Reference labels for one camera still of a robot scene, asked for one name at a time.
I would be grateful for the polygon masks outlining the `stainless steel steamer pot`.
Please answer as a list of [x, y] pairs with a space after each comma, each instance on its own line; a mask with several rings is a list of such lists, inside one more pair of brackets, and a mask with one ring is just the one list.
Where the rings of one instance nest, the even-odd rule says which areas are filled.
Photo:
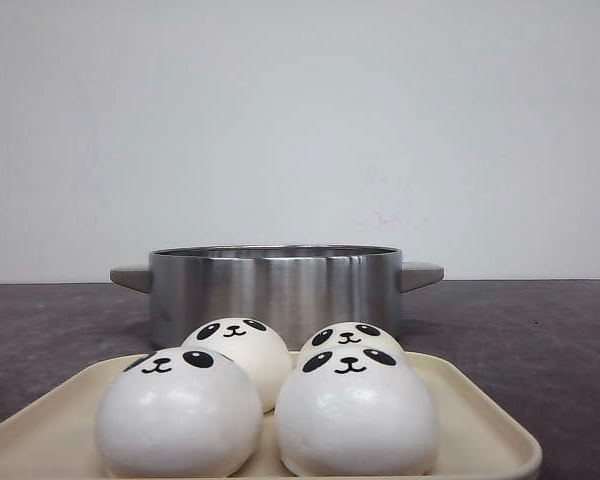
[[403, 294], [443, 277], [442, 267], [406, 262], [399, 249], [360, 245], [157, 250], [146, 266], [110, 271], [113, 283], [148, 294], [149, 336], [161, 348], [225, 317], [254, 318], [288, 344], [345, 321], [393, 331]]

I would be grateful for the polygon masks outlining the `panda bun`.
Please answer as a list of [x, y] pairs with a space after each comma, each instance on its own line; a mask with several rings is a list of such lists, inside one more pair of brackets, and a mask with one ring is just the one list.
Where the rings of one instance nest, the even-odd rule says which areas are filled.
[[296, 356], [296, 366], [321, 350], [337, 346], [369, 346], [402, 358], [404, 350], [398, 341], [380, 327], [363, 322], [340, 322], [313, 334]]
[[275, 426], [297, 476], [421, 475], [435, 464], [433, 396], [404, 356], [338, 346], [299, 364], [282, 386]]
[[246, 372], [203, 347], [147, 354], [109, 385], [95, 440], [115, 477], [224, 477], [255, 451], [263, 412]]
[[254, 383], [264, 412], [275, 407], [278, 393], [293, 369], [281, 336], [253, 318], [212, 320], [192, 332], [182, 346], [216, 350], [241, 366]]

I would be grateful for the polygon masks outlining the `cream rectangular plastic tray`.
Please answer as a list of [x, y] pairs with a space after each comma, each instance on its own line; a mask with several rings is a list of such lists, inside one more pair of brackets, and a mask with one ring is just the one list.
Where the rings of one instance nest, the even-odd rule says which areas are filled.
[[[406, 355], [432, 392], [441, 422], [432, 479], [535, 479], [537, 440], [453, 364]], [[0, 479], [98, 479], [107, 475], [94, 441], [105, 388], [133, 361], [98, 362], [0, 423]]]

